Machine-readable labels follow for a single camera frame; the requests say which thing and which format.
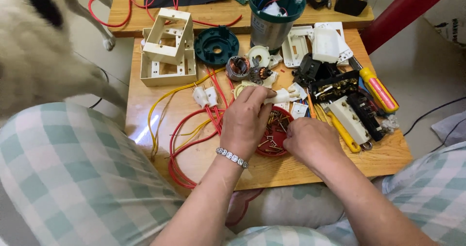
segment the stainless steel cylinder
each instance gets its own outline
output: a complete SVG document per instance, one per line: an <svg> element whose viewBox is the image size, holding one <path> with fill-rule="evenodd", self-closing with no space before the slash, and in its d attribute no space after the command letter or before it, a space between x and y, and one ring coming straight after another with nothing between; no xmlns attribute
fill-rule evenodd
<svg viewBox="0 0 466 246"><path fill-rule="evenodd" d="M279 49L287 39L294 21L286 23L271 23L261 19L251 12L251 42L254 46L269 47L273 52Z"/></svg>

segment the red and yellow screwdriver handle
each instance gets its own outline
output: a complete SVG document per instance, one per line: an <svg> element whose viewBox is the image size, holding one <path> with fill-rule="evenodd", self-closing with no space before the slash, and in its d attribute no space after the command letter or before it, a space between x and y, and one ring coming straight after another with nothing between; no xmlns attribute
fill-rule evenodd
<svg viewBox="0 0 466 246"><path fill-rule="evenodd" d="M359 76L363 78L366 87L374 97L377 105L379 105L385 112L392 113L399 109L400 106L398 105L398 102L369 68L361 69L359 71Z"/></svg>

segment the copper coil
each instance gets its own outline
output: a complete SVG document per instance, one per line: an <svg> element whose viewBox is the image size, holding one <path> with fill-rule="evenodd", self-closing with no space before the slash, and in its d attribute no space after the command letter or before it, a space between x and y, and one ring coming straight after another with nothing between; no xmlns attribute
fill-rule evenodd
<svg viewBox="0 0 466 246"><path fill-rule="evenodd" d="M230 59L230 68L236 74L245 74L249 71L251 63L247 58Z"/></svg>

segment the label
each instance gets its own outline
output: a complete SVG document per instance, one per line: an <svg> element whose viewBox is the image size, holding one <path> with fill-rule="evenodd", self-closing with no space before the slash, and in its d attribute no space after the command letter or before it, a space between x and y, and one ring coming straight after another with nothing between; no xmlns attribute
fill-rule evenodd
<svg viewBox="0 0 466 246"><path fill-rule="evenodd" d="M255 15L253 16L253 29L257 30L257 32L261 34L265 34L267 28L267 24L263 23L262 20Z"/></svg>

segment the hand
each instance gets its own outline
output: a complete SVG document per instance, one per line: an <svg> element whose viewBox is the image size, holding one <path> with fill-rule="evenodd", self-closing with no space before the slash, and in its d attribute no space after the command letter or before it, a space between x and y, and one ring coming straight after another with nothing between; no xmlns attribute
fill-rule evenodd
<svg viewBox="0 0 466 246"><path fill-rule="evenodd" d="M272 104L261 107L266 98L277 93L259 86L248 86L228 107L223 116L220 147L245 161L249 161L264 135Z"/></svg>
<svg viewBox="0 0 466 246"><path fill-rule="evenodd" d="M335 128L317 119L299 118L292 121L283 146L315 173L326 162L349 160L341 148Z"/></svg>

